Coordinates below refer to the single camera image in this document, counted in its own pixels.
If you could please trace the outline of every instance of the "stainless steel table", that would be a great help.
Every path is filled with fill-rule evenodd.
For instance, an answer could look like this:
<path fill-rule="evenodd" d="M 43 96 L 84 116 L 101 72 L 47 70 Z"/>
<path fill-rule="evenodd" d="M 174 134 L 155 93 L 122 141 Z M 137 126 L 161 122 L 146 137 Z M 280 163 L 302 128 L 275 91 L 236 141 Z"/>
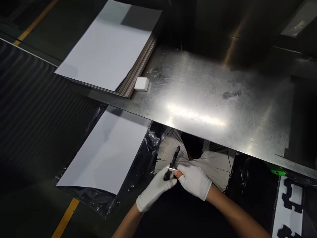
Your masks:
<path fill-rule="evenodd" d="M 222 50 L 201 39 L 158 43 L 143 72 L 149 89 L 131 99 L 79 85 L 74 90 L 317 179 L 314 165 L 302 163 L 307 158 L 285 158 L 294 117 L 291 74 L 301 74 L 305 60 L 277 48 L 253 52 L 235 38 Z"/>

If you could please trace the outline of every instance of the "stain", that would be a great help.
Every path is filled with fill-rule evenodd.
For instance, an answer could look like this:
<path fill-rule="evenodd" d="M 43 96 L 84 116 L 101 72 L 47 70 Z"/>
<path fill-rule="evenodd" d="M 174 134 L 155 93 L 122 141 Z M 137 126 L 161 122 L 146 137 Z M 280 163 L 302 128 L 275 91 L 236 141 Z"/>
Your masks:
<path fill-rule="evenodd" d="M 209 93 L 214 94 L 215 91 L 216 91 L 216 88 L 213 85 L 211 85 L 211 89 L 209 90 Z"/>
<path fill-rule="evenodd" d="M 226 91 L 222 94 L 222 98 L 223 99 L 229 99 L 229 98 L 232 98 L 232 97 L 238 97 L 242 94 L 242 91 L 241 90 L 237 90 L 237 91 Z"/>
<path fill-rule="evenodd" d="M 154 78 L 161 78 L 162 76 L 163 76 L 162 73 L 158 73 L 158 74 L 154 75 Z"/>

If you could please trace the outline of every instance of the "white fabric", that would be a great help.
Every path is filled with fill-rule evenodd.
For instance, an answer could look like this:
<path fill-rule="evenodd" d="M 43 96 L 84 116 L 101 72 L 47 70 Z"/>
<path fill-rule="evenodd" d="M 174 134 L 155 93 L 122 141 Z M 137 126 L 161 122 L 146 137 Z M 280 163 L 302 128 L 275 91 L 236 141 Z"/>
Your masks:
<path fill-rule="evenodd" d="M 200 167 L 206 176 L 223 192 L 228 185 L 236 151 L 206 140 L 204 141 L 201 157 L 189 160 L 180 133 L 176 129 L 169 130 L 170 132 L 159 147 L 154 173 L 158 173 L 171 163 L 177 146 L 180 146 L 181 149 L 175 167 L 179 164 L 188 167 L 191 165 Z"/>
<path fill-rule="evenodd" d="M 148 211 L 163 192 L 166 192 L 176 185 L 177 179 L 175 178 L 164 181 L 164 175 L 167 170 L 167 166 L 161 169 L 160 172 L 152 179 L 148 187 L 136 199 L 136 205 L 140 212 Z"/>
<path fill-rule="evenodd" d="M 183 188 L 190 194 L 205 201 L 212 182 L 203 170 L 193 165 L 189 167 L 179 165 L 177 169 L 183 174 L 178 179 Z"/>

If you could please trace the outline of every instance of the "white glove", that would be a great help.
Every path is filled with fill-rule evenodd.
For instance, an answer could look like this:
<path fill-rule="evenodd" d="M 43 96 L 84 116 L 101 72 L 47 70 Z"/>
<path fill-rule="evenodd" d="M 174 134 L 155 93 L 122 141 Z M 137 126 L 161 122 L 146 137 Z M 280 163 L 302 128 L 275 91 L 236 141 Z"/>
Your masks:
<path fill-rule="evenodd" d="M 176 185 L 177 179 L 175 178 L 167 181 L 164 181 L 163 179 L 164 175 L 168 171 L 168 166 L 161 169 L 161 171 L 154 176 L 148 187 L 136 199 L 136 205 L 140 212 L 148 211 L 163 192 L 166 192 Z"/>
<path fill-rule="evenodd" d="M 205 201 L 212 182 L 203 170 L 193 165 L 189 167 L 179 165 L 177 169 L 183 174 L 178 178 L 183 188 Z"/>

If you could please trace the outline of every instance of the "white sheet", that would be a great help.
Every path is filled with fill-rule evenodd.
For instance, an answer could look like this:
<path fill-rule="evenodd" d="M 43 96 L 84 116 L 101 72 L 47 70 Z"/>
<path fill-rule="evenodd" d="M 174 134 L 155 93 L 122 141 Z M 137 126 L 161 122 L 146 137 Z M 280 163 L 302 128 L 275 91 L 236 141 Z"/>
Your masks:
<path fill-rule="evenodd" d="M 55 73 L 115 91 L 136 62 L 160 14 L 108 0 Z"/>
<path fill-rule="evenodd" d="M 274 225 L 272 231 L 272 237 L 278 238 L 277 233 L 279 229 L 283 228 L 283 225 L 286 225 L 288 228 L 292 230 L 292 236 L 295 233 L 301 235 L 302 223 L 303 223 L 303 213 L 295 212 L 294 206 L 292 206 L 292 210 L 287 209 L 284 207 L 284 201 L 282 199 L 283 193 L 286 194 L 287 187 L 284 185 L 284 180 L 287 177 L 281 177 L 280 187 L 278 190 L 278 197 L 275 209 L 275 217 L 274 217 Z M 292 196 L 291 198 L 299 198 L 297 199 L 298 204 L 301 204 L 301 197 L 302 197 L 302 188 L 291 185 L 292 189 Z"/>
<path fill-rule="evenodd" d="M 118 194 L 151 121 L 108 106 L 57 186 Z"/>

